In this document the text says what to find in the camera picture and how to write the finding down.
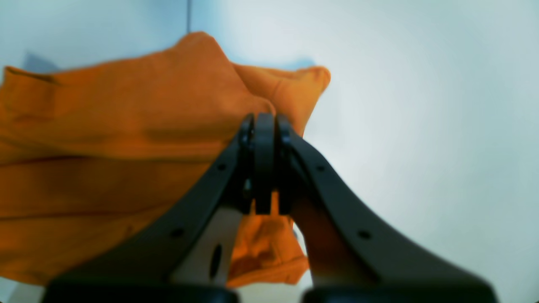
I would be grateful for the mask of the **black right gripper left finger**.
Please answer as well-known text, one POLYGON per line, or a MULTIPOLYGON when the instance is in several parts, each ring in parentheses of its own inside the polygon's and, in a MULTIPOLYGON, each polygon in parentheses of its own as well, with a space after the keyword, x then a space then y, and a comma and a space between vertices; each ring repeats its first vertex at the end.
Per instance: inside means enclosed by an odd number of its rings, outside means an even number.
POLYGON ((237 295, 210 282, 173 280, 187 265, 248 152, 254 115, 241 122, 231 144, 200 180, 150 226, 47 287, 44 303, 237 303, 237 295))

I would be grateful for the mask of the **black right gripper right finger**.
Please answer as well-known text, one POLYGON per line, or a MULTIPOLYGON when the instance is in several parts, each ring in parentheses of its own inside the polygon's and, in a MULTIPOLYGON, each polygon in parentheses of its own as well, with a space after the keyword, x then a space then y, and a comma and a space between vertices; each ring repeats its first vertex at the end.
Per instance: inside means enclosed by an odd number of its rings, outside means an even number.
POLYGON ((496 303, 481 278, 376 215, 283 116, 254 125, 256 214, 290 215, 304 235, 312 288, 303 303, 496 303))

